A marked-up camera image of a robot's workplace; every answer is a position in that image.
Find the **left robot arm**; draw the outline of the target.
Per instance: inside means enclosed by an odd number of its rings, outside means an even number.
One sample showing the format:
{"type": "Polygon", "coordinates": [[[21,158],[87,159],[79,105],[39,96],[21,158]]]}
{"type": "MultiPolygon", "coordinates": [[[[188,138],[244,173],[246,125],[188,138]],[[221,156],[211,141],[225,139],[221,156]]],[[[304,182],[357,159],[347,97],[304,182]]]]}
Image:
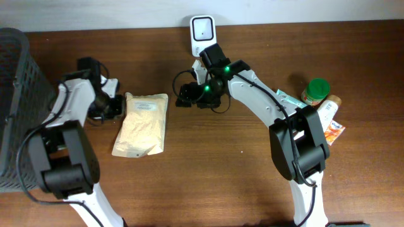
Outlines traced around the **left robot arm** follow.
{"type": "Polygon", "coordinates": [[[92,57],[77,60],[77,70],[63,76],[51,114],[28,133],[27,150],[42,191],[55,196],[44,205],[70,205],[87,226],[125,226],[100,186],[100,166],[84,132],[86,119],[114,120],[124,114],[119,81],[92,57]]]}

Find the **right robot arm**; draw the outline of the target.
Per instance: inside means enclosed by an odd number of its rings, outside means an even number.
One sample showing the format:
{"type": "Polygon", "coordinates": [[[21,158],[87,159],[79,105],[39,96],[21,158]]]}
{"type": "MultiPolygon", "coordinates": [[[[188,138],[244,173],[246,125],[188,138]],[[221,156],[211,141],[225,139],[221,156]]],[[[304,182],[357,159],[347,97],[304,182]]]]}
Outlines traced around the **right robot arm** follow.
{"type": "Polygon", "coordinates": [[[271,159],[292,191],[295,226],[328,226],[322,180],[330,156],[318,112],[283,100],[244,61],[231,61],[218,44],[205,48],[187,70],[194,81],[174,90],[177,107],[209,108],[221,97],[244,104],[268,128],[271,159]]]}

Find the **green lid jar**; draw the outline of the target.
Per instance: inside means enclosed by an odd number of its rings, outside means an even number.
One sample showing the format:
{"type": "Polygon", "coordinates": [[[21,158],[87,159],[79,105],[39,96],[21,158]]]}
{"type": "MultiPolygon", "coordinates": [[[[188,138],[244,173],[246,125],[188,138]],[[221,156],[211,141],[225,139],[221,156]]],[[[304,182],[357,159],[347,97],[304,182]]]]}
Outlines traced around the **green lid jar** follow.
{"type": "Polygon", "coordinates": [[[330,84],[322,78],[315,78],[309,82],[301,94],[301,100],[310,106],[320,104],[329,94],[330,84]]]}

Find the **beige grain pouch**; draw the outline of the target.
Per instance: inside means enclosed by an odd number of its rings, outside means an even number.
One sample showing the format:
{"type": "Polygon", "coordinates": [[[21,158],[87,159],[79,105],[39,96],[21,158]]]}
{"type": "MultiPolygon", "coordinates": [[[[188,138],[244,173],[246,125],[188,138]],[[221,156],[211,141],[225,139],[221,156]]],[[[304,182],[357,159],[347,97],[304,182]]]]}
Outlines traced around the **beige grain pouch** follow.
{"type": "Polygon", "coordinates": [[[134,96],[125,93],[126,116],[112,155],[140,158],[164,151],[168,94],[134,96]]]}

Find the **teal snack packet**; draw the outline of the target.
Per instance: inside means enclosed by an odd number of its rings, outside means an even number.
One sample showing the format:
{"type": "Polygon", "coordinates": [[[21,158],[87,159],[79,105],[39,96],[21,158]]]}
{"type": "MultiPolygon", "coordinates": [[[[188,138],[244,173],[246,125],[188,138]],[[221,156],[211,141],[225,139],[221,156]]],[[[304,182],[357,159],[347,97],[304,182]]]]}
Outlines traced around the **teal snack packet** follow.
{"type": "Polygon", "coordinates": [[[289,102],[291,104],[296,105],[299,108],[304,108],[307,106],[307,104],[305,104],[304,102],[286,94],[284,91],[282,90],[277,90],[276,91],[277,95],[280,96],[283,100],[285,100],[286,102],[289,102]]]}

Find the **orange tissue pack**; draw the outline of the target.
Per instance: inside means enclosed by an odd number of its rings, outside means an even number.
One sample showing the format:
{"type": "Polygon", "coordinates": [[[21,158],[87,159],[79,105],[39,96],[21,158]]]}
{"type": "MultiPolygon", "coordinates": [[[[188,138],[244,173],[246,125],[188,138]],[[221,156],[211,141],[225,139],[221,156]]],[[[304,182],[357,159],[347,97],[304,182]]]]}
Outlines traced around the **orange tissue pack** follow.
{"type": "Polygon", "coordinates": [[[345,130],[345,126],[332,120],[324,132],[326,142],[331,146],[345,130]]]}

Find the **white tube gold cap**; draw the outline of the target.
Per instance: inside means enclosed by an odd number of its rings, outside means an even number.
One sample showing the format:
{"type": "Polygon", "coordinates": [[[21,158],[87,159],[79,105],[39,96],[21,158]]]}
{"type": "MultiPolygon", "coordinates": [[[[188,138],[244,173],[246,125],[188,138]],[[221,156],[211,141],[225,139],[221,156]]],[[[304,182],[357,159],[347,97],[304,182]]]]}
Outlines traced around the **white tube gold cap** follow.
{"type": "Polygon", "coordinates": [[[318,107],[317,113],[319,115],[323,132],[331,124],[333,117],[338,111],[339,106],[342,104],[342,99],[336,95],[329,95],[322,104],[318,107]]]}

